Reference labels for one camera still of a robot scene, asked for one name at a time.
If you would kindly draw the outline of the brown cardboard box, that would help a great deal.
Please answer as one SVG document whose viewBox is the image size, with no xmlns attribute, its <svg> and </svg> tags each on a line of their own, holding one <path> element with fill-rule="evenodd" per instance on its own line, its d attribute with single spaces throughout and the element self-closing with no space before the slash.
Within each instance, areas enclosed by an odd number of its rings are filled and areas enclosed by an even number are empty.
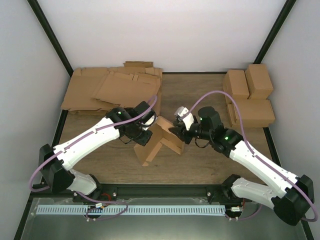
<svg viewBox="0 0 320 240">
<path fill-rule="evenodd" d="M 136 144 L 133 148 L 138 160 L 143 167 L 149 165 L 161 147 L 165 145 L 175 153 L 181 155 L 185 143 L 169 131 L 173 124 L 162 116 L 159 116 L 155 124 L 150 128 L 152 136 L 145 146 Z"/>
</svg>

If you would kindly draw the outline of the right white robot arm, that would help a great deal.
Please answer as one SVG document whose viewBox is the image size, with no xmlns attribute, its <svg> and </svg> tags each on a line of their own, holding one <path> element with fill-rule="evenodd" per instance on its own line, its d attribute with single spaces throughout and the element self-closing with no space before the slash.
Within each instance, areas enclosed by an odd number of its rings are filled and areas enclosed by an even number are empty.
<svg viewBox="0 0 320 240">
<path fill-rule="evenodd" d="M 202 107 L 198 116 L 181 106 L 174 115 L 176 120 L 169 131 L 185 144 L 206 140 L 216 152 L 241 164 L 263 181 L 258 184 L 233 174 L 222 188 L 225 200 L 252 200 L 272 209 L 291 226 L 303 219 L 315 201 L 314 184 L 308 176 L 297 176 L 258 152 L 237 131 L 224 127 L 219 113 L 211 106 Z"/>
</svg>

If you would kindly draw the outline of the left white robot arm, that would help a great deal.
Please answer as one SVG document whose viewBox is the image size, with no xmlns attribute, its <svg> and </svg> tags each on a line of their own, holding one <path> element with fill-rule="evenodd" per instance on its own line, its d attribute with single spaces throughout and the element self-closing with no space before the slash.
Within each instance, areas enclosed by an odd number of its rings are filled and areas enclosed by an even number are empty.
<svg viewBox="0 0 320 240">
<path fill-rule="evenodd" d="M 153 134 L 149 127 L 156 119 L 152 106 L 142 101 L 136 107 L 112 109 L 97 124 L 65 143 L 43 145 L 37 170 L 47 189 L 53 194 L 65 190 L 80 192 L 89 201 L 97 202 L 102 196 L 102 185 L 94 175 L 81 173 L 74 166 L 102 145 L 123 136 L 144 147 Z"/>
</svg>

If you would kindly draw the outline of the folded cardboard box front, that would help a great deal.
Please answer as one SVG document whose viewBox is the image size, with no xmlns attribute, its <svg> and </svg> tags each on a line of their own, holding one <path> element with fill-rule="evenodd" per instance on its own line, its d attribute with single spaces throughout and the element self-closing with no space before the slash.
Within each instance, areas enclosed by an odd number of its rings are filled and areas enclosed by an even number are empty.
<svg viewBox="0 0 320 240">
<path fill-rule="evenodd" d="M 276 118 L 268 99 L 238 99 L 236 100 L 244 128 L 266 128 Z M 240 116 L 234 103 L 226 106 L 229 122 L 232 127 L 240 127 Z"/>
</svg>

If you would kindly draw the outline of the folded cardboard box back left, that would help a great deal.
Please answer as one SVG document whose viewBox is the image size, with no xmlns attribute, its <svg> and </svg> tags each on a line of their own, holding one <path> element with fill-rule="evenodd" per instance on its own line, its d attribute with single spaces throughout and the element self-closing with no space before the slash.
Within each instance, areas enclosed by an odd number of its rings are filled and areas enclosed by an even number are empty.
<svg viewBox="0 0 320 240">
<path fill-rule="evenodd" d="M 235 101 L 247 100 L 250 96 L 244 70 L 228 70 L 223 78 L 222 88 L 223 91 L 229 94 Z"/>
</svg>

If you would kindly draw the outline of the folded cardboard box back right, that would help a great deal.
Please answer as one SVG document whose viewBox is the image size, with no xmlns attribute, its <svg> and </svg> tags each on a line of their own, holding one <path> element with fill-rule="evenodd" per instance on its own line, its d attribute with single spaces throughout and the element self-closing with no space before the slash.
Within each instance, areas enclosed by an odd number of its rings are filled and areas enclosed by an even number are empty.
<svg viewBox="0 0 320 240">
<path fill-rule="evenodd" d="M 245 70 L 249 99 L 265 100 L 274 88 L 266 64 L 250 64 Z"/>
</svg>

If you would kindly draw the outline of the stack of flat cardboard sheets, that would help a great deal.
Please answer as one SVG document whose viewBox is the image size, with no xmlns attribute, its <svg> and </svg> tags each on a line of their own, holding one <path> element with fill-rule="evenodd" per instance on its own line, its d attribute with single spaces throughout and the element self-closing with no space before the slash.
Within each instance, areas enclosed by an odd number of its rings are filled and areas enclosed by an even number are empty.
<svg viewBox="0 0 320 240">
<path fill-rule="evenodd" d="M 117 67 L 74 70 L 61 109 L 72 114 L 104 115 L 115 107 L 134 108 L 156 95 L 161 111 L 163 70 L 152 61 L 126 61 Z"/>
</svg>

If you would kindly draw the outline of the black aluminium front rail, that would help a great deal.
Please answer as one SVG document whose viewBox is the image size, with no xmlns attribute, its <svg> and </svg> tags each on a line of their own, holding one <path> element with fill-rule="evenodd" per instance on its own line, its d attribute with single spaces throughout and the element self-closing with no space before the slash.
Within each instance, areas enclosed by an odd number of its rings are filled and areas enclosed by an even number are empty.
<svg viewBox="0 0 320 240">
<path fill-rule="evenodd" d="M 207 202 L 238 203 L 242 199 L 234 195 L 226 184 L 102 184 L 87 197 L 71 190 L 53 193 L 46 184 L 35 184 L 33 192 L 50 197 L 73 196 L 74 202 L 129 200 L 135 198 L 204 198 Z"/>
</svg>

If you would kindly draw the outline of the right black frame post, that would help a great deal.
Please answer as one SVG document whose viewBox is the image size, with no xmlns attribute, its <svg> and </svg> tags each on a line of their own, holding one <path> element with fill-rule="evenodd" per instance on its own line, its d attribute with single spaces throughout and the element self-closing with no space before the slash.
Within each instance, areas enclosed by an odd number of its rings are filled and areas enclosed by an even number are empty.
<svg viewBox="0 0 320 240">
<path fill-rule="evenodd" d="M 295 6 L 297 0 L 286 0 L 281 11 L 279 12 L 275 22 L 273 23 L 265 41 L 263 42 L 262 47 L 260 48 L 253 64 L 261 64 L 265 58 L 267 52 L 269 51 L 272 43 L 274 42 L 276 36 L 278 35 L 280 29 L 285 23 L 287 17 L 289 16 L 291 10 Z"/>
</svg>

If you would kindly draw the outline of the black frame post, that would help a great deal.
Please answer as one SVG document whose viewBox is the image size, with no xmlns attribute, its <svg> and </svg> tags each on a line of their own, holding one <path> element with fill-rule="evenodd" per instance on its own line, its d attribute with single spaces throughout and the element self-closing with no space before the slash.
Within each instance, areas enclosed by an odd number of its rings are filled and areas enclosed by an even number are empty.
<svg viewBox="0 0 320 240">
<path fill-rule="evenodd" d="M 27 0 L 27 2 L 29 4 L 29 6 L 31 7 L 38 22 L 40 23 L 42 29 L 44 30 L 48 40 L 50 41 L 52 47 L 54 48 L 56 54 L 58 55 L 62 65 L 64 66 L 68 75 L 71 77 L 74 70 L 73 70 L 61 44 L 59 43 L 59 40 L 56 37 L 45 13 L 43 12 L 39 2 L 37 0 Z"/>
<path fill-rule="evenodd" d="M 281 11 L 279 12 L 275 22 L 273 23 L 265 41 L 263 42 L 262 47 L 260 48 L 253 64 L 261 64 L 265 58 L 267 52 L 269 51 L 272 43 L 274 42 L 276 36 L 278 35 L 280 29 L 285 23 L 287 17 L 289 16 L 291 10 L 295 6 L 297 0 L 286 0 Z"/>
</svg>

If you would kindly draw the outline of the left black frame post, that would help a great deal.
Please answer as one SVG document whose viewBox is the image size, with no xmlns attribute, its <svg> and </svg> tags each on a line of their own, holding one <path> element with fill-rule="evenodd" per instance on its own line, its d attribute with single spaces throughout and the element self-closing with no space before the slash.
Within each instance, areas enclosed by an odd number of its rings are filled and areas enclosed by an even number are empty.
<svg viewBox="0 0 320 240">
<path fill-rule="evenodd" d="M 37 0 L 27 0 L 27 2 L 29 4 L 29 6 L 31 7 L 38 22 L 40 23 L 42 29 L 44 30 L 48 40 L 50 41 L 52 47 L 54 48 L 56 54 L 58 55 L 62 65 L 64 66 L 68 75 L 71 77 L 74 70 L 73 70 L 61 44 L 59 43 L 59 40 L 56 37 L 45 13 L 43 12 L 39 2 Z"/>
</svg>

